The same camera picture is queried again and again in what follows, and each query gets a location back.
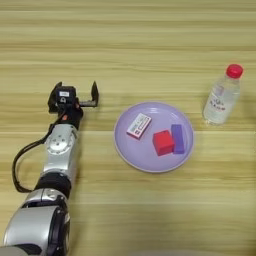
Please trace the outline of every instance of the purple cube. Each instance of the purple cube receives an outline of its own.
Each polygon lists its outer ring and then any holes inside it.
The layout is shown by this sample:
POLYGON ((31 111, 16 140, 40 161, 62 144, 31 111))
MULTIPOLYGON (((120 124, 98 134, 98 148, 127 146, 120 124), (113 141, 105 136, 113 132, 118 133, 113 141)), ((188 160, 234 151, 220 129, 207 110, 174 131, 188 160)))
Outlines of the purple cube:
POLYGON ((185 148, 182 136, 182 126, 180 124, 173 124, 171 131, 175 143, 173 154, 184 154, 185 148))

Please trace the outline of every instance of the red cube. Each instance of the red cube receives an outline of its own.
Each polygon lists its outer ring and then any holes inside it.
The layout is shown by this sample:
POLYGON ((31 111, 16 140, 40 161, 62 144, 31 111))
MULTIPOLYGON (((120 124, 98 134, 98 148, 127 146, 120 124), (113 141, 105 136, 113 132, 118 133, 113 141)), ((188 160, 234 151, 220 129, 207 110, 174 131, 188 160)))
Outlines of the red cube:
POLYGON ((153 144, 158 156, 166 155, 174 150, 174 140, 168 130, 154 133, 153 144))

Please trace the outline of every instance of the water bottle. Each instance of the water bottle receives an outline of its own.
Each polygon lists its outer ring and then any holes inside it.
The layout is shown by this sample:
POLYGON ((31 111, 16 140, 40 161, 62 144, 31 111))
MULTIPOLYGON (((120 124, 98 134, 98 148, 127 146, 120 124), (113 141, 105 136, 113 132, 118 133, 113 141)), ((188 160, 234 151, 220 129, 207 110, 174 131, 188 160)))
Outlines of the water bottle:
POLYGON ((240 65, 229 65, 226 74, 212 88, 203 116, 208 123, 223 124, 240 94, 240 77, 243 68, 240 65))

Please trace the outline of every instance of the tabletop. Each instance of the tabletop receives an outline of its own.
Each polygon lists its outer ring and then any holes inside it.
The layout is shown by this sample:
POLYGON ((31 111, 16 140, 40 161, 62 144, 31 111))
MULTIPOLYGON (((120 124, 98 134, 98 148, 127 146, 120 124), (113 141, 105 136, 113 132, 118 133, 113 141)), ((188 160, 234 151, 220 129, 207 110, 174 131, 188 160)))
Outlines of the tabletop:
MULTIPOLYGON (((46 0, 0 2, 0 236, 25 199, 11 163, 56 117, 56 83, 100 106, 81 123, 76 186, 69 200, 70 255, 256 255, 256 2, 254 0, 46 0), (202 109, 227 65, 244 67, 241 96, 223 126, 202 109), (195 130, 191 158, 153 175, 117 154, 113 129, 128 107, 159 101, 195 130)), ((33 188, 43 146, 22 159, 33 188)))

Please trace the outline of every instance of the purple plate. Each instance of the purple plate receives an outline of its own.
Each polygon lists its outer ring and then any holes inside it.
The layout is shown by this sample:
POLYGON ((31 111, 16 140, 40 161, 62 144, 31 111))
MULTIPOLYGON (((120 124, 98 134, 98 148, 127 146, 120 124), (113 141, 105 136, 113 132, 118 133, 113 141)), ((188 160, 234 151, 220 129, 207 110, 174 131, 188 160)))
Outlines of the purple plate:
POLYGON ((176 108, 160 103, 145 102, 126 110, 115 125, 114 140, 120 156, 133 167, 145 172, 161 173, 173 170, 184 164, 194 145, 194 131, 188 118, 176 108), (140 140, 126 134, 126 131, 139 113, 152 118, 140 140), (158 156, 153 145, 153 134, 163 130, 171 131, 172 124, 181 124, 185 153, 158 156))

